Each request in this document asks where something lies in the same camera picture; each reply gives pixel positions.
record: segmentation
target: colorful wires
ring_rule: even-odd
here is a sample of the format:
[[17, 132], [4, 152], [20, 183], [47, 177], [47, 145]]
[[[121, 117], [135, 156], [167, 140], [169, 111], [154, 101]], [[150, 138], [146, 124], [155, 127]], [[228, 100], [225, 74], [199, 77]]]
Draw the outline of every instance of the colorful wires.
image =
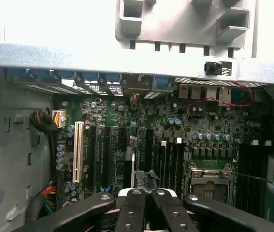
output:
[[[241, 84], [240, 82], [234, 82], [234, 83], [235, 83], [236, 85], [241, 86], [242, 88], [246, 88], [246, 89], [249, 91], [251, 102], [254, 101], [254, 94], [253, 94], [253, 92], [252, 92], [248, 87], [246, 87], [245, 85]], [[196, 100], [196, 101], [193, 102], [192, 104], [189, 104], [187, 107], [191, 107], [191, 106], [193, 106], [193, 105], [195, 105], [195, 104], [197, 104], [197, 103], [199, 103], [199, 102], [204, 102], [204, 101], [206, 101], [206, 100], [214, 100], [214, 101], [216, 101], [216, 102], [219, 102], [219, 103], [221, 103], [221, 104], [224, 104], [224, 105], [226, 105], [226, 106], [231, 106], [231, 107], [250, 107], [250, 106], [252, 106], [252, 103], [250, 103], [250, 104], [238, 105], [238, 104], [223, 102], [223, 101], [220, 101], [220, 100], [215, 99], [215, 98], [213, 98], [213, 97], [207, 97], [207, 98], [204, 98], [204, 99]]]

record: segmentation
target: pcie slot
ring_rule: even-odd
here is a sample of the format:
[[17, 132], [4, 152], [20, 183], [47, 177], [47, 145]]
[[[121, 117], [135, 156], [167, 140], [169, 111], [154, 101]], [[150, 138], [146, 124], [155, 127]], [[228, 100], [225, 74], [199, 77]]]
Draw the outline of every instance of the pcie slot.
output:
[[109, 188], [111, 155], [111, 127], [104, 128], [103, 140], [103, 166], [102, 166], [102, 188]]
[[153, 129], [146, 130], [146, 150], [145, 150], [145, 171], [152, 169], [152, 151], [153, 151]]
[[184, 146], [183, 144], [178, 144], [176, 184], [175, 184], [175, 193], [177, 194], [178, 197], [181, 197], [181, 194], [182, 194], [183, 162], [184, 162]]
[[91, 155], [93, 157], [93, 170], [92, 170], [92, 186], [93, 193], [96, 192], [96, 168], [97, 168], [97, 127], [91, 128]]
[[175, 177], [176, 177], [176, 159], [177, 159], [177, 144], [173, 144], [171, 161], [170, 161], [170, 175], [169, 175], [169, 189], [175, 190]]
[[76, 182], [76, 183], [79, 183], [82, 179], [83, 134], [84, 134], [84, 122], [75, 122], [72, 180], [73, 182]]

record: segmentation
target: green circuit board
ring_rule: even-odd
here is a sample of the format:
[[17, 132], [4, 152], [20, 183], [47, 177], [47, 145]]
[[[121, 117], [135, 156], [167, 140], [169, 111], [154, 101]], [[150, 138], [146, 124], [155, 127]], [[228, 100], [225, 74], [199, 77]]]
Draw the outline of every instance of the green circuit board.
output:
[[[77, 184], [76, 196], [71, 196], [70, 190], [65, 189], [66, 201], [71, 201], [72, 198], [83, 199], [100, 191], [117, 194], [123, 188], [125, 148], [132, 136], [132, 123], [137, 126], [137, 169], [150, 168], [161, 178], [157, 155], [161, 141], [174, 144], [179, 143], [177, 138], [180, 138], [183, 150], [177, 152], [183, 154], [183, 162], [180, 177], [176, 178], [181, 178], [192, 161], [200, 169], [223, 169], [229, 163], [236, 170], [236, 139], [244, 142], [245, 138], [258, 139], [262, 126], [252, 128], [247, 122], [259, 120], [263, 123], [260, 119], [269, 111], [265, 102], [256, 103], [249, 108], [219, 106], [216, 101], [204, 101], [187, 107], [195, 100], [168, 95], [158, 100], [141, 99], [137, 107], [131, 107], [130, 100], [124, 97], [104, 96], [100, 97], [99, 104], [94, 104], [96, 98], [92, 95], [58, 96], [58, 109], [65, 110], [67, 118], [66, 126], [58, 131], [58, 145], [65, 145], [63, 168], [60, 170], [65, 173], [65, 181], [71, 181], [73, 168], [73, 137], [67, 136], [67, 126], [74, 125], [76, 121], [90, 122], [90, 129], [84, 130], [83, 179]], [[107, 176], [104, 173], [106, 133], [110, 137], [110, 167]], [[200, 134], [210, 134], [212, 138], [200, 139]], [[220, 138], [228, 135], [230, 140], [216, 141], [213, 136], [217, 134]]]

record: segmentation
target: gray metal panel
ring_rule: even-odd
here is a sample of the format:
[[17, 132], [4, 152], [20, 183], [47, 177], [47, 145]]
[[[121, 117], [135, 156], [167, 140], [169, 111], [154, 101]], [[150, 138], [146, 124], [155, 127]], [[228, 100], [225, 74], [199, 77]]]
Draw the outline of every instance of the gray metal panel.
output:
[[[8, 232], [24, 224], [24, 213], [31, 196], [45, 186], [50, 177], [48, 140], [32, 126], [29, 116], [37, 109], [51, 108], [49, 94], [16, 87], [4, 81], [5, 71], [0, 69], [0, 231]], [[7, 123], [10, 119], [10, 131]], [[32, 136], [40, 136], [40, 143], [32, 147]], [[31, 165], [28, 166], [28, 153]], [[19, 214], [11, 221], [7, 213], [17, 205]]]
[[164, 43], [179, 44], [202, 44], [202, 45], [224, 45], [229, 47], [241, 48], [245, 44], [245, 34], [249, 28], [249, 17], [245, 21], [245, 26], [229, 29], [217, 34], [217, 24], [220, 26], [220, 18], [226, 19], [227, 14], [231, 19], [228, 20], [230, 26], [241, 21], [238, 12], [242, 8], [249, 6], [247, 0], [241, 1], [204, 1], [200, 4], [197, 1], [188, 0], [160, 0], [154, 5], [144, 4], [141, 20], [137, 27], [123, 25], [124, 0], [117, 0], [115, 35], [120, 39], [134, 39], [144, 41], [155, 41]]
[[[205, 75], [204, 64], [217, 61], [231, 62], [232, 75]], [[145, 56], [143, 52], [127, 49], [117, 52], [88, 50], [87, 53], [80, 53], [78, 50], [0, 43], [0, 67], [142, 73], [200, 80], [274, 84], [274, 61], [196, 57], [188, 54], [164, 52], [147, 52]]]

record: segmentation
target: gray plastic part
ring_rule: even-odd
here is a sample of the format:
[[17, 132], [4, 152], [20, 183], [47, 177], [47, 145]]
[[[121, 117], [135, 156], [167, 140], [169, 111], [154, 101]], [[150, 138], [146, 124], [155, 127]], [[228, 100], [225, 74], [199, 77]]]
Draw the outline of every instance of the gray plastic part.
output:
[[117, 0], [115, 35], [119, 39], [241, 48], [244, 28], [231, 28], [217, 37], [216, 21], [231, 7], [255, 10], [248, 0], [160, 0], [154, 5], [143, 4], [141, 18], [126, 18], [123, 0]]
[[229, 44], [249, 29], [250, 11], [231, 7], [216, 23], [216, 41]]
[[[24, 224], [25, 209], [31, 200], [25, 191], [31, 186], [32, 195], [48, 184], [50, 155], [48, 139], [26, 123], [14, 124], [16, 115], [24, 118], [37, 109], [52, 110], [49, 94], [16, 87], [5, 81], [5, 69], [0, 69], [0, 232], [9, 232]], [[11, 119], [10, 130], [5, 130], [5, 119]], [[32, 147], [32, 136], [40, 142]], [[27, 154], [31, 153], [28, 166]], [[17, 205], [17, 215], [7, 221], [7, 213]]]
[[123, 34], [139, 35], [143, 0], [120, 0], [120, 27]]

